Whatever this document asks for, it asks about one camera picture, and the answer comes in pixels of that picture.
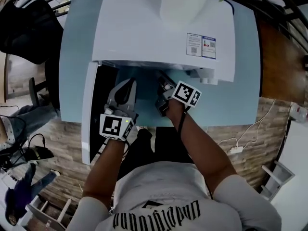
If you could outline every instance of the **qr code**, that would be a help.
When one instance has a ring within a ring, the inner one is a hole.
[[[192,47],[192,53],[197,53],[197,47]]]

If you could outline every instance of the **gray sleeve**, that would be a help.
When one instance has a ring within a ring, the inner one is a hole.
[[[239,213],[243,230],[281,230],[281,217],[277,210],[239,175],[224,179],[215,189],[214,199]]]
[[[66,231],[95,231],[97,225],[110,217],[106,206],[92,197],[83,197]]]

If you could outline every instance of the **black pants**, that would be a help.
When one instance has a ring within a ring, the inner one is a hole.
[[[155,153],[151,149],[151,137],[151,133],[146,129],[138,132],[136,140],[128,148],[128,153],[121,164],[118,180],[135,168],[154,162],[193,164],[175,128],[156,128]]]

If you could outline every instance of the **water bottle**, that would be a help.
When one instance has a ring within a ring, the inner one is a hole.
[[[300,123],[305,123],[308,121],[308,110],[296,103],[292,103],[290,116]]]

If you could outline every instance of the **hand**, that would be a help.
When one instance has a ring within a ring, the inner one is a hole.
[[[166,111],[166,116],[171,120],[174,121],[176,119],[180,119],[183,112],[185,110],[185,106],[183,103],[176,99],[169,100],[169,108]]]

